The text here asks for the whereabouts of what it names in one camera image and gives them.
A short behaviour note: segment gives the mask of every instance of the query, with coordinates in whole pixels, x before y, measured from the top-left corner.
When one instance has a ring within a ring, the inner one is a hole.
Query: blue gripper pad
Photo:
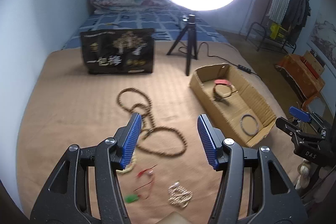
[[[302,122],[310,122],[311,121],[309,113],[304,112],[303,110],[298,109],[298,108],[296,108],[294,106],[291,106],[289,108],[289,113],[291,115],[293,115],[295,118],[297,118],[300,121],[302,121]]]
[[[139,134],[141,132],[141,127],[141,115],[134,113],[125,127],[124,133],[122,134],[123,136],[119,140],[119,144],[120,142],[122,143],[122,158],[120,166],[123,169],[125,169],[126,166],[131,162],[135,145],[137,144]]]
[[[220,134],[217,134],[205,114],[202,114],[198,117],[197,130],[201,138],[208,162],[214,168],[214,170],[216,170],[219,166],[217,151],[222,148],[222,142],[225,137],[221,132]]]

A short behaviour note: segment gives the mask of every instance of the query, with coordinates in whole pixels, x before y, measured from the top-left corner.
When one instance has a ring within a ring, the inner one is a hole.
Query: ribbed blue pad
[[[141,132],[142,120],[141,116],[138,115],[134,121],[134,124],[129,131],[127,140],[123,146],[123,155],[120,162],[120,165],[123,169],[131,162],[131,158],[133,155],[133,151],[135,149],[135,145],[137,144],[139,134]]]
[[[216,156],[216,148],[211,139],[211,136],[205,126],[202,118],[199,116],[197,119],[197,130],[201,138],[205,154],[207,156],[209,164],[216,170],[218,168],[218,160]]]
[[[298,109],[298,108],[296,108],[294,106],[291,106],[289,108],[289,113],[291,115],[293,115],[295,118],[297,118],[300,121],[302,121],[302,122],[310,122],[311,121],[310,115],[308,113],[306,113],[303,110]]]

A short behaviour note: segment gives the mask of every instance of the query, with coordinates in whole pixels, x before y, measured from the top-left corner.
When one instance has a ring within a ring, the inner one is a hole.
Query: bracelet
[[[243,127],[243,119],[244,119],[245,117],[251,117],[251,118],[255,121],[255,124],[256,124],[256,126],[257,126],[257,130],[256,130],[254,133],[252,133],[252,134],[251,134],[251,133],[248,133],[248,132],[244,129],[244,127]],[[242,131],[243,131],[245,134],[249,135],[249,136],[255,136],[255,135],[259,132],[259,125],[258,125],[258,122],[257,122],[256,118],[253,117],[253,116],[250,115],[250,114],[245,114],[245,115],[241,118],[241,120],[240,120],[240,127],[241,127]]]
[[[230,88],[230,94],[228,96],[225,96],[225,97],[219,95],[216,91],[216,86],[218,86],[218,85],[228,86]],[[213,92],[213,96],[215,98],[215,101],[221,101],[222,99],[230,97],[232,95],[233,88],[232,88],[231,83],[228,80],[215,80],[215,86],[213,87],[212,92]]]

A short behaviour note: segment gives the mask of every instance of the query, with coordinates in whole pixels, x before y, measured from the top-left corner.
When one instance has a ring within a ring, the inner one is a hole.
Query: silver bangle
[[[248,133],[245,129],[244,129],[244,127],[243,127],[243,120],[244,120],[244,118],[245,117],[251,117],[254,121],[255,121],[255,124],[256,124],[256,126],[257,126],[257,130],[254,132],[254,133]],[[241,129],[242,129],[242,131],[245,133],[245,134],[247,134],[247,135],[249,135],[249,136],[255,136],[258,132],[259,132],[259,124],[258,124],[258,122],[257,122],[257,119],[255,118],[255,117],[253,117],[252,115],[250,115],[250,114],[245,114],[242,118],[241,118],[241,120],[240,120],[240,127],[241,127]]]

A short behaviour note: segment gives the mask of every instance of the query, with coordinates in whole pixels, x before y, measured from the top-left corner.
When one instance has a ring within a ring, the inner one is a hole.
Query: mattress
[[[188,147],[182,156],[175,158],[159,157],[135,149],[137,164],[134,170],[118,175],[124,196],[148,182],[146,176],[137,179],[140,171],[157,166],[153,169],[155,181],[150,197],[126,204],[132,224],[154,224],[173,211],[178,211],[193,224],[208,222],[221,172],[215,172],[208,164],[197,132],[197,117],[205,111],[189,87],[190,77],[184,74],[185,57],[177,51],[171,56],[166,55],[171,45],[172,42],[156,42],[152,74],[89,75],[83,65],[80,48],[50,54],[27,105],[17,142],[18,190],[26,215],[30,215],[50,172],[71,144],[95,146],[127,124],[130,115],[117,105],[116,98],[121,90],[135,87],[152,99],[156,124],[180,130]],[[209,45],[211,55],[218,54],[250,68],[230,45],[217,42]],[[218,63],[222,62],[207,57],[206,47],[202,47],[199,60],[192,60],[191,69]],[[266,85],[255,75],[240,73],[264,96],[276,116],[284,117]],[[124,94],[121,100],[127,107],[143,101],[134,94]],[[169,152],[182,147],[180,140],[169,132],[154,133],[143,145]],[[273,127],[259,145],[269,146],[291,180],[297,178],[297,166],[302,159],[294,155],[289,136]],[[90,168],[89,173],[92,212],[99,217],[95,184],[92,183],[94,169]],[[248,177],[246,173],[241,216],[247,212]],[[176,181],[193,192],[192,200],[183,210],[168,203],[168,187]],[[146,195],[149,189],[144,187],[143,190],[142,194]]]
[[[107,15],[92,15],[73,34],[63,49],[81,46],[80,33],[100,29],[142,29],[154,28],[153,38],[156,41],[176,40],[185,23],[180,21],[185,11],[175,8],[160,12],[123,12]],[[196,17],[197,40],[203,42],[228,43],[225,37],[216,32],[208,23]]]

